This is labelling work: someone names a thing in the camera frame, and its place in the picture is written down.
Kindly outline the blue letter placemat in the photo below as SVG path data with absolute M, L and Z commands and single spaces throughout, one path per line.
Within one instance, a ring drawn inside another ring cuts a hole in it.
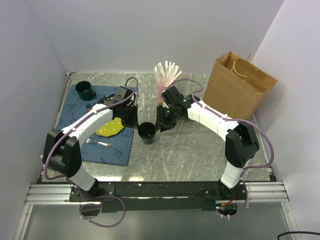
M 56 128 L 61 130 L 80 119 L 92 105 L 104 96 L 115 94 L 117 86 L 94 85 L 93 91 L 96 97 L 90 101 L 83 101 L 78 95 L 75 85 L 70 87 L 62 108 L 61 115 Z M 133 142 L 134 129 L 125 127 L 118 134 L 113 136 L 101 136 L 93 133 L 89 138 L 92 143 L 84 143 L 81 146 L 81 156 L 86 162 L 103 163 L 116 166 L 127 166 L 131 146 Z

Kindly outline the dark green mug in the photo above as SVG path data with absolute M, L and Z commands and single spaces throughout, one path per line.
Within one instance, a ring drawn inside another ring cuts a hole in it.
M 92 85 L 89 81 L 78 82 L 75 85 L 75 90 L 83 101 L 90 101 L 97 96 L 96 92 L 93 90 Z

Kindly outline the pink straw holder cup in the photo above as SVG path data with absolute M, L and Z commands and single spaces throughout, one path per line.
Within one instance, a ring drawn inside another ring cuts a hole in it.
M 157 83 L 157 100 L 160 102 L 163 100 L 162 93 L 167 89 L 166 86 L 161 85 L 160 83 Z

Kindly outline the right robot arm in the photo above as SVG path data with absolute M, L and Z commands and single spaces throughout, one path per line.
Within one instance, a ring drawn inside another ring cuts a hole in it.
M 232 198 L 244 168 L 260 149 L 254 127 L 214 111 L 196 96 L 184 96 L 175 86 L 163 91 L 161 97 L 164 103 L 156 109 L 156 131 L 172 130 L 177 125 L 176 119 L 184 117 L 202 124 L 224 140 L 227 164 L 218 181 L 218 192 L 223 199 Z

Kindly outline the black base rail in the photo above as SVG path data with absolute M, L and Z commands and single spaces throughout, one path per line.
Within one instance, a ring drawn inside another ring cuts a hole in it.
M 94 203 L 103 213 L 117 211 L 193 210 L 215 211 L 217 202 L 246 198 L 244 185 L 228 189 L 219 181 L 100 182 L 90 191 L 71 187 L 69 201 Z

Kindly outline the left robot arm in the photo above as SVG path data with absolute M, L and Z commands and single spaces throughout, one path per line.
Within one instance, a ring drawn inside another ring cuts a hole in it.
M 136 97 L 136 89 L 121 86 L 116 94 L 101 98 L 71 125 L 62 130 L 51 129 L 46 136 L 42 156 L 44 177 L 53 180 L 48 176 L 48 170 L 53 170 L 59 178 L 65 178 L 77 187 L 87 201 L 94 201 L 101 194 L 99 181 L 83 168 L 81 146 L 98 128 L 114 118 L 123 121 L 136 119 Z

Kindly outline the white paper straws bundle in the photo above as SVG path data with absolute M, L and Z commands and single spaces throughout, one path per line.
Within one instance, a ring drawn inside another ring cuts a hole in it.
M 159 62 L 154 67 L 154 74 L 157 84 L 167 88 L 182 75 L 182 70 L 175 62 L 166 60 L 164 65 Z

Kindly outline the brown paper bag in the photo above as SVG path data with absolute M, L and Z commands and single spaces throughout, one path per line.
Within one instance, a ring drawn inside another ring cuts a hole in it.
M 278 81 L 230 51 L 215 60 L 203 101 L 233 119 L 250 119 Z

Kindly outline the green polka dot plate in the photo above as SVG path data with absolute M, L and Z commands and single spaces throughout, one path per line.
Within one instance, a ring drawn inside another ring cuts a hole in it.
M 122 120 L 119 117 L 115 117 L 110 122 L 105 123 L 103 126 L 98 128 L 95 133 L 98 136 L 108 138 L 119 134 L 124 128 Z

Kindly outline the silver fork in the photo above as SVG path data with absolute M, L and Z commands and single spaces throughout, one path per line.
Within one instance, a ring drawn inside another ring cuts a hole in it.
M 88 138 L 86 141 L 85 141 L 87 144 L 99 144 L 99 145 L 102 145 L 102 146 L 106 146 L 106 147 L 112 147 L 113 145 L 110 144 L 110 143 L 106 143 L 106 142 L 100 142 L 100 141 L 94 141 L 90 138 Z

